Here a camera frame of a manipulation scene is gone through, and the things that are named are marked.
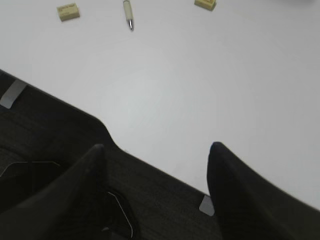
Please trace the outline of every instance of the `dark carpet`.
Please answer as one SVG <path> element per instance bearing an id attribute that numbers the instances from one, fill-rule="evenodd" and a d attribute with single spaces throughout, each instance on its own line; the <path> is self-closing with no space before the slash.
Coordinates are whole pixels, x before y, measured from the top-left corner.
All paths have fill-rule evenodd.
<path id="1" fill-rule="evenodd" d="M 0 97 L 13 81 L 0 75 Z M 109 184 L 128 199 L 142 239 L 222 239 L 216 217 L 199 211 L 202 192 L 123 152 L 96 118 L 30 86 L 10 110 L 0 106 L 0 175 L 28 160 L 68 167 L 95 144 L 105 146 Z"/>

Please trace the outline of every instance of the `pen tip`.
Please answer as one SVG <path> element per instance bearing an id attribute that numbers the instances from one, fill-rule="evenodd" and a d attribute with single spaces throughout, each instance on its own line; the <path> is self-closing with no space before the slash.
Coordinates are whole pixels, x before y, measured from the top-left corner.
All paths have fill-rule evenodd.
<path id="1" fill-rule="evenodd" d="M 134 30 L 134 21 L 132 19 L 128 19 L 128 25 L 131 31 Z"/>

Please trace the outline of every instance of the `floor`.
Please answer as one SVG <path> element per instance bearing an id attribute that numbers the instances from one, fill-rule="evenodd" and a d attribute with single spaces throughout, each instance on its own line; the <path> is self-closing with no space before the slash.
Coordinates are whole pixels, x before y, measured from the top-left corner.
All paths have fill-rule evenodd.
<path id="1" fill-rule="evenodd" d="M 0 75 L 0 97 L 13 81 Z M 27 159 L 67 166 L 100 143 L 115 152 L 109 184 L 128 199 L 143 240 L 222 239 L 216 217 L 199 211 L 202 192 L 124 153 L 96 118 L 30 86 L 10 110 L 0 106 L 0 175 Z"/>

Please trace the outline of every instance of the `white pen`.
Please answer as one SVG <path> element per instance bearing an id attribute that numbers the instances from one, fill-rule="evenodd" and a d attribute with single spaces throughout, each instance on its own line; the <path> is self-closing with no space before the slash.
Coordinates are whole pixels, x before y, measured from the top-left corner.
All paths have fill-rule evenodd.
<path id="1" fill-rule="evenodd" d="M 129 0 L 124 0 L 123 1 L 123 8 L 124 8 L 124 13 L 125 13 L 125 18 L 126 21 L 129 25 L 129 28 L 131 31 L 134 30 L 134 17 L 132 15 L 132 8 Z"/>

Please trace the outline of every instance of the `table surface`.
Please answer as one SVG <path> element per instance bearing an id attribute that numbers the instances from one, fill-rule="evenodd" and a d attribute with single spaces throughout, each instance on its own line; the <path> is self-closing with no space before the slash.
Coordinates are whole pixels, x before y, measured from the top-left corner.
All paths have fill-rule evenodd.
<path id="1" fill-rule="evenodd" d="M 0 69 L 99 118 L 128 153 L 207 193 L 223 142 L 320 209 L 320 1 L 2 0 Z"/>

